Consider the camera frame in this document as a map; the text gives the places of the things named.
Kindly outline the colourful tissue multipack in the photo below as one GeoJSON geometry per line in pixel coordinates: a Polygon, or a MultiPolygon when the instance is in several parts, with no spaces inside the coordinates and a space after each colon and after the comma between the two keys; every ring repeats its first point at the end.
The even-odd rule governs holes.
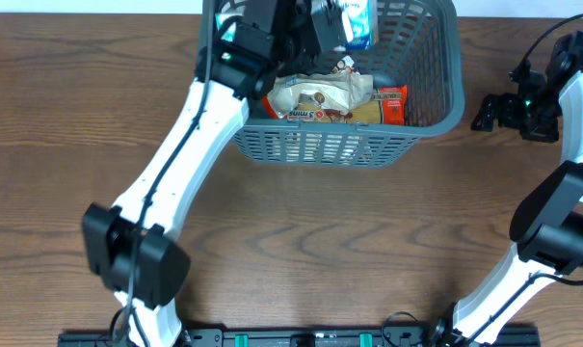
{"type": "Polygon", "coordinates": [[[376,0],[337,0],[343,12],[343,24],[347,36],[353,35],[342,50],[368,50],[379,40],[378,6],[376,0]]]}

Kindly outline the brown white snack bag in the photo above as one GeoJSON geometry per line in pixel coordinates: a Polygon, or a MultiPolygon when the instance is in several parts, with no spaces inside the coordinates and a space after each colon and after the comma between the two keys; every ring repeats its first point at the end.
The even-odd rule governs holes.
{"type": "Polygon", "coordinates": [[[331,74],[359,74],[355,61],[350,56],[341,58],[332,68],[331,74]]]}

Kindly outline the beige paper pouch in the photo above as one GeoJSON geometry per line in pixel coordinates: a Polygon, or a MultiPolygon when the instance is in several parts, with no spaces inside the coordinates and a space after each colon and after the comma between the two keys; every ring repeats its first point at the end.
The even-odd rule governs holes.
{"type": "Polygon", "coordinates": [[[367,103],[373,87],[371,75],[350,72],[294,74],[278,78],[262,101],[280,119],[301,104],[347,113],[367,103]]]}

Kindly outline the red spaghetti packet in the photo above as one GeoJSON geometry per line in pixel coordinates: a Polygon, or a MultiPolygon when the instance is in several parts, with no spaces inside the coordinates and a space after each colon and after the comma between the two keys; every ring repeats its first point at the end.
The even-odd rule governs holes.
{"type": "Polygon", "coordinates": [[[326,106],[322,93],[301,93],[298,105],[284,116],[276,113],[268,97],[261,100],[268,117],[274,120],[301,120],[323,123],[361,123],[405,125],[405,105],[408,88],[392,87],[375,89],[370,100],[357,108],[343,112],[326,106]]]}

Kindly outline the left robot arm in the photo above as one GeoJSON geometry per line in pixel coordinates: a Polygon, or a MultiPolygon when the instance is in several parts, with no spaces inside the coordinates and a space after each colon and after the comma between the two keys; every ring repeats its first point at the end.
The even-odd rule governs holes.
{"type": "Polygon", "coordinates": [[[175,297],[190,268],[177,241],[199,187],[252,101],[353,36],[333,1],[249,1],[223,21],[218,8],[204,4],[204,45],[171,131],[111,206],[92,204],[82,219],[90,269],[121,304],[109,331],[114,346],[177,344],[175,297]]]}

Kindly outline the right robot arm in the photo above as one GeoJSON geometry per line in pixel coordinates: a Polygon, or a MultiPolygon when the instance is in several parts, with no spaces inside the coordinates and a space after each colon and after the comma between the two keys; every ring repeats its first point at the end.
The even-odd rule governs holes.
{"type": "Polygon", "coordinates": [[[431,346],[492,346],[510,319],[552,283],[583,286],[583,32],[559,38],[544,73],[528,60],[511,72],[515,93],[489,94],[474,131],[495,125],[528,141],[561,142],[559,166],[518,206],[511,245],[490,274],[438,319],[431,346]]]}

